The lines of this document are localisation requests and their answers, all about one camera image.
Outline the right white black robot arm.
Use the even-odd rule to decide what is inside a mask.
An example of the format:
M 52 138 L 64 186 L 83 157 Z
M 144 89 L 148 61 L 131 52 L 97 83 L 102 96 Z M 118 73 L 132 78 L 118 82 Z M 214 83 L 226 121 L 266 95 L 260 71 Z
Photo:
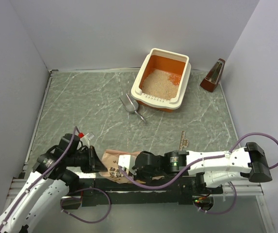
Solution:
M 131 168 L 134 178 L 150 181 L 154 177 L 195 177 L 195 187 L 200 193 L 207 193 L 224 183 L 248 179 L 252 183 L 272 181 L 272 175 L 264 150 L 255 142 L 229 151 L 196 152 L 192 150 L 171 151 L 163 156 L 143 151 Z

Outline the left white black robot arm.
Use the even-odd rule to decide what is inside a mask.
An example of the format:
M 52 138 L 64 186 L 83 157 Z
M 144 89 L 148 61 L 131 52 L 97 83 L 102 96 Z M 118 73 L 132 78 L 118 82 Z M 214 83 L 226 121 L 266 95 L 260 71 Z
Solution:
M 0 215 L 0 233 L 31 233 L 62 197 L 79 193 L 82 180 L 67 167 L 79 167 L 85 173 L 106 171 L 90 145 L 93 137 L 92 133 L 67 133 L 37 158 L 26 183 Z

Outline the metal litter scoop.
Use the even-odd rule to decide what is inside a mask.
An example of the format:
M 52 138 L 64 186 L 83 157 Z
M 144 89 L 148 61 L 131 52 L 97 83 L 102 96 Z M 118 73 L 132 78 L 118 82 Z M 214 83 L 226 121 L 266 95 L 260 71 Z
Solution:
M 138 112 L 138 102 L 131 95 L 125 93 L 120 96 L 119 99 L 128 113 L 136 114 L 144 123 L 146 123 L 145 118 Z

